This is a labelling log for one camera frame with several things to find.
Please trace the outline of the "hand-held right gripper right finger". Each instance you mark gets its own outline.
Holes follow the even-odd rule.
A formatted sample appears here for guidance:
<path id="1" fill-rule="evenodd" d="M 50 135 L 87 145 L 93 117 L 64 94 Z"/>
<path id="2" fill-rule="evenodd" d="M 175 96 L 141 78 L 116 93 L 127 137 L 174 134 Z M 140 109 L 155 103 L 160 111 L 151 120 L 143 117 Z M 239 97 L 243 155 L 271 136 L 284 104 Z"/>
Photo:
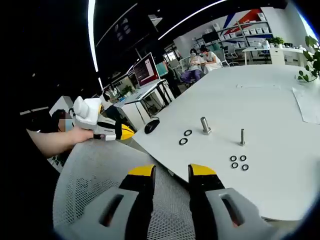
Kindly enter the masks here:
<path id="1" fill-rule="evenodd" d="M 190 211 L 198 240 L 280 240 L 280 229 L 261 218 L 258 208 L 214 170 L 188 165 Z"/>

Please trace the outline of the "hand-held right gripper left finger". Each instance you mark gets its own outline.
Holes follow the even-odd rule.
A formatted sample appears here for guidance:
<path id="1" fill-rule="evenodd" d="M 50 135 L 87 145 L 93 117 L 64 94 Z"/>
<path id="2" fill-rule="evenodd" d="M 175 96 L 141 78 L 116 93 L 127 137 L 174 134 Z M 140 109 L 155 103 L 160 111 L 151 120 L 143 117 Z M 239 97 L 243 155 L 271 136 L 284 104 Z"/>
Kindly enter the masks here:
<path id="1" fill-rule="evenodd" d="M 89 203 L 69 226 L 58 226 L 59 240 L 145 240 L 153 212 L 156 166 L 131 169 L 119 187 Z"/>

